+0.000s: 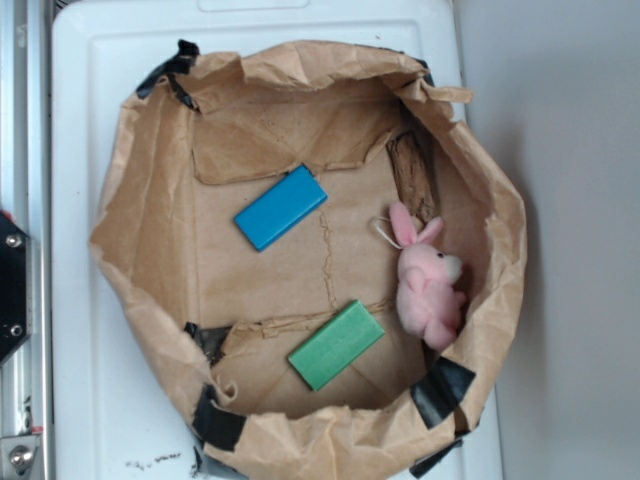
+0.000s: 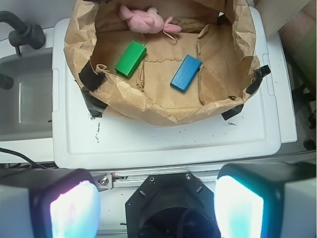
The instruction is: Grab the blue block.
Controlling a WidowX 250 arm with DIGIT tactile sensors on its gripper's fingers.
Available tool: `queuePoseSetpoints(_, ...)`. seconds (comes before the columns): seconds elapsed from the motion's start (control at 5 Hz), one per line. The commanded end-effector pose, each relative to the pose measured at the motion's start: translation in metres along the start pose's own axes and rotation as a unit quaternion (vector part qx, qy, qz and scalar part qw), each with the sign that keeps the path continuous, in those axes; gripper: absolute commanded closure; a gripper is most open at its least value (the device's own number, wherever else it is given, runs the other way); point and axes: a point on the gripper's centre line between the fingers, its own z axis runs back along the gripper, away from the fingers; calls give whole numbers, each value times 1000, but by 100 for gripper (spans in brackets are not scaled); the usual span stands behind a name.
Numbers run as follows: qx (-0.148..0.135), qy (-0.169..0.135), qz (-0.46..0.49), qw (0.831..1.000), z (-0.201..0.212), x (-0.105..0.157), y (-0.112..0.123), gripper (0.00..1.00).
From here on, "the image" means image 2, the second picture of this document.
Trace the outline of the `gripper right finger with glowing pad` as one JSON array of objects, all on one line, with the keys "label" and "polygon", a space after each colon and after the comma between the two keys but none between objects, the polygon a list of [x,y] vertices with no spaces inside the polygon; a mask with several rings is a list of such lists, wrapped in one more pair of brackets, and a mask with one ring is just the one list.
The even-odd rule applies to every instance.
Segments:
[{"label": "gripper right finger with glowing pad", "polygon": [[315,238],[317,167],[226,164],[217,176],[214,210],[224,238]]}]

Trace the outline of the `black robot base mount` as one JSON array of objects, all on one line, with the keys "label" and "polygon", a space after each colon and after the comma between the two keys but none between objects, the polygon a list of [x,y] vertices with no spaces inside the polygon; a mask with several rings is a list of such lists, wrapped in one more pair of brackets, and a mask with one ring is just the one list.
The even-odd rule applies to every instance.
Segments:
[{"label": "black robot base mount", "polygon": [[150,175],[125,203],[130,238],[219,238],[214,193],[191,173]]}]

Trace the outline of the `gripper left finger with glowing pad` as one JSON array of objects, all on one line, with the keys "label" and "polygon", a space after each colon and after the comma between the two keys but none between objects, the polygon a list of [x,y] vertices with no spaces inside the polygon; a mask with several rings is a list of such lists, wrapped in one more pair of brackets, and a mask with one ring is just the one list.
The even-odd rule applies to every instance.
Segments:
[{"label": "gripper left finger with glowing pad", "polygon": [[94,238],[101,198],[85,169],[0,172],[2,238]]}]

